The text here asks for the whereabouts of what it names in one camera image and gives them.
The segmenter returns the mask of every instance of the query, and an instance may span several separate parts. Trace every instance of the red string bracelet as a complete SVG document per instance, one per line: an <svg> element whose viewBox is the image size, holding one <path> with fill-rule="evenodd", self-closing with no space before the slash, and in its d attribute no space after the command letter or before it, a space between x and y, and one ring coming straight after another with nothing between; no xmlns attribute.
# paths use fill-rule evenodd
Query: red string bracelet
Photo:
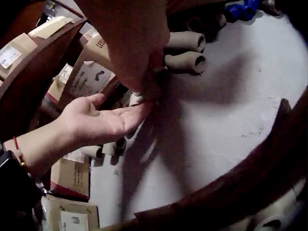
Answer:
<svg viewBox="0 0 308 231"><path fill-rule="evenodd" d="M16 137L13 137L13 140L14 140L14 142L15 142L15 147L16 147L16 149L17 149L17 154L16 154L16 155L18 156L18 158L19 158L19 160L20 160L20 165L21 165L22 167L24 167L24 168L27 170L27 172L29 172L29 171L28 171L28 168L26 167L26 163L25 163L25 161L24 161L24 159L23 159L23 154L22 154L22 152L21 152L20 149L19 149L19 146L18 146Z"/></svg>

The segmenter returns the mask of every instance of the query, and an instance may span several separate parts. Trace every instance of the blue pipe fitting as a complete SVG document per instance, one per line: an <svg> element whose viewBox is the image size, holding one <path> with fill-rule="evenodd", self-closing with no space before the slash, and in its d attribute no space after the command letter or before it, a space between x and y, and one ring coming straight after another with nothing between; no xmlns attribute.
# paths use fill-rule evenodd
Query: blue pipe fitting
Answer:
<svg viewBox="0 0 308 231"><path fill-rule="evenodd" d="M249 21L256 14L259 6L259 0L245 0L244 4L229 5L225 9L225 17L227 22L235 22L238 19L242 21Z"/></svg>

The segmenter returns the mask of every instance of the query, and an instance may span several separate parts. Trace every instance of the hand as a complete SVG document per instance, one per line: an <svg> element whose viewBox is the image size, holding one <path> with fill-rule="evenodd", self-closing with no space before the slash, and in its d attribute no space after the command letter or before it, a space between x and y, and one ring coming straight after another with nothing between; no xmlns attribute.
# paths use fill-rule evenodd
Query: hand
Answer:
<svg viewBox="0 0 308 231"><path fill-rule="evenodd" d="M148 72L162 68L170 38L166 0L75 2L106 41L120 82L148 100L157 99L160 89Z"/></svg>
<svg viewBox="0 0 308 231"><path fill-rule="evenodd" d="M65 107L58 118L78 146L117 141L136 129L153 105L145 102L134 107L97 111L95 106L99 106L104 99L103 94L77 98Z"/></svg>

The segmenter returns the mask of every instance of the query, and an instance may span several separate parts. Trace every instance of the white label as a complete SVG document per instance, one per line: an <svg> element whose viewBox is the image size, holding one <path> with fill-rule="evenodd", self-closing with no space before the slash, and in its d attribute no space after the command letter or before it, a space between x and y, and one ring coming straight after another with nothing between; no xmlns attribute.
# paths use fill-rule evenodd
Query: white label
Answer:
<svg viewBox="0 0 308 231"><path fill-rule="evenodd" d="M84 163L84 154L82 154L80 149L70 152L63 156L64 159L72 160L79 163Z"/></svg>
<svg viewBox="0 0 308 231"><path fill-rule="evenodd" d="M112 75L113 72L95 62L83 64L73 80L70 92L75 97L100 93Z"/></svg>
<svg viewBox="0 0 308 231"><path fill-rule="evenodd" d="M7 44L0 50L0 63L7 69L21 56L21 53L11 45Z"/></svg>
<svg viewBox="0 0 308 231"><path fill-rule="evenodd" d="M70 66L67 65L64 70L63 69L61 70L61 72L59 74L59 76L60 76L59 80L62 83L66 84L66 82L68 81L68 79L70 77L70 74L72 73L72 70L73 70L73 68L71 68Z"/></svg>
<svg viewBox="0 0 308 231"><path fill-rule="evenodd" d="M87 214L61 211L60 217L62 231L89 231Z"/></svg>

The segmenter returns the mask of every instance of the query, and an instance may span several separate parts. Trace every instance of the packaging box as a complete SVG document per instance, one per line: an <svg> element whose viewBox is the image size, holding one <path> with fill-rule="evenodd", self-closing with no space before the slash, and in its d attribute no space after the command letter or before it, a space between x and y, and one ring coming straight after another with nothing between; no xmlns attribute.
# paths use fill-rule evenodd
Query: packaging box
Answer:
<svg viewBox="0 0 308 231"><path fill-rule="evenodd" d="M58 160L51 168L50 189L54 195L88 201L90 161L78 149Z"/></svg>
<svg viewBox="0 0 308 231"><path fill-rule="evenodd" d="M43 231L91 231L99 228L96 205L47 194L42 197L42 208L45 215Z"/></svg>
<svg viewBox="0 0 308 231"><path fill-rule="evenodd" d="M73 21L73 19L64 16L57 16L33 29L28 33L28 35L47 39L71 21Z"/></svg>
<svg viewBox="0 0 308 231"><path fill-rule="evenodd" d="M118 84L108 54L108 47L97 35L85 45L77 59L60 98L58 108L63 110L73 99L95 93L108 96Z"/></svg>
<svg viewBox="0 0 308 231"><path fill-rule="evenodd" d="M51 86L46 93L46 98L49 99L54 104L58 104L60 97L62 95L63 89L65 84L70 77L70 74L73 70L73 67L66 64L60 73L54 77L54 81L52 82Z"/></svg>
<svg viewBox="0 0 308 231"><path fill-rule="evenodd" d="M37 44L25 33L6 44L0 50L0 79L4 81L36 47Z"/></svg>

